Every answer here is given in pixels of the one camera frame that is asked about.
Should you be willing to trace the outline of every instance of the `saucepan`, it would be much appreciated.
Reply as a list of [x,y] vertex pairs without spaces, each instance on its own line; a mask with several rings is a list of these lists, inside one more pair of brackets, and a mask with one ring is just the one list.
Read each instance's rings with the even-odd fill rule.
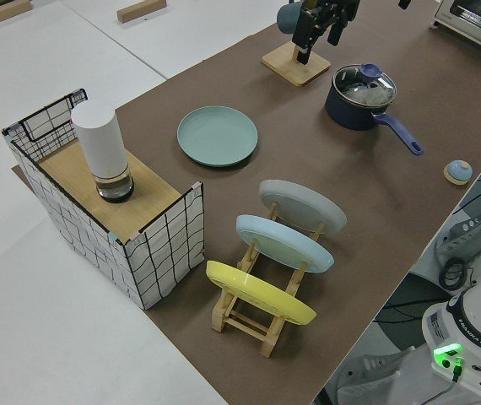
[[396,98],[396,85],[372,63],[340,68],[332,77],[332,87],[325,101],[331,118],[343,127],[364,131],[377,124],[389,126],[417,156],[424,149],[408,129],[385,113]]

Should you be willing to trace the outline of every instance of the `green light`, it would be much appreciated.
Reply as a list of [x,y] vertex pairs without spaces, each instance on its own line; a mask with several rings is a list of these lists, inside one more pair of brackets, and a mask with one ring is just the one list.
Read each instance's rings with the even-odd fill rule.
[[458,343],[451,343],[447,344],[446,346],[443,346],[442,348],[435,348],[434,349],[434,356],[438,356],[440,354],[445,354],[448,352],[459,352],[462,350],[462,345]]
[[[451,343],[451,344],[447,344],[446,346],[443,346],[441,348],[435,348],[434,349],[435,362],[438,365],[442,365],[443,367],[447,368],[451,364],[448,361],[446,361],[446,364],[444,363],[444,360],[446,360],[446,355],[448,353],[451,353],[451,355],[454,355],[461,350],[462,350],[462,345],[459,344],[459,343]],[[461,362],[462,362],[462,360],[460,358],[457,358],[457,365],[460,365]]]

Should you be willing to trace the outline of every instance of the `pot lid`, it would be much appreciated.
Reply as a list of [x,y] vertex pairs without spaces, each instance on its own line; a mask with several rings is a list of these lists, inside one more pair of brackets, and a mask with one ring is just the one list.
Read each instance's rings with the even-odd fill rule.
[[396,96],[394,82],[372,63],[342,67],[332,81],[342,97],[363,107],[385,107]]

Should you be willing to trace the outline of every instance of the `brown table surface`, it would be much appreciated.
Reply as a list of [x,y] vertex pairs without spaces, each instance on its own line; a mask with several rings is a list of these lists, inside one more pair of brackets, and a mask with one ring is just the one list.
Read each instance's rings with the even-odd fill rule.
[[[117,111],[127,149],[173,187],[183,192],[203,181],[207,259],[233,266],[241,259],[246,245],[235,218],[266,214],[257,192],[265,179],[307,186],[348,215],[339,235],[320,239],[335,265],[307,274],[300,286],[298,297],[316,319],[287,324],[270,359],[253,337],[211,329],[219,289],[204,264],[147,311],[229,403],[310,403],[467,190],[445,180],[444,166],[465,159],[481,171],[481,48],[431,30],[436,3],[414,1],[406,11],[397,3],[362,2],[338,47],[320,38],[315,51],[332,65],[305,87],[261,64],[289,40],[274,25]],[[379,64],[397,84],[387,112],[423,144],[424,156],[410,154],[388,127],[353,132],[324,111],[334,72],[362,62]],[[236,108],[255,122],[259,142],[247,161],[215,169],[182,152],[177,126],[205,105]],[[281,286],[290,275],[265,258],[254,273]]]

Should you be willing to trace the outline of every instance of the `white plate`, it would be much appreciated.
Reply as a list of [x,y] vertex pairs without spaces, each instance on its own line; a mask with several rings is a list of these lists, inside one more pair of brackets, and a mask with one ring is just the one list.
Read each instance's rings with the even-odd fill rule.
[[284,180],[265,180],[259,185],[263,204],[278,204],[276,215],[303,230],[314,232],[324,223],[322,233],[339,232],[348,222],[345,213],[334,202],[310,188]]

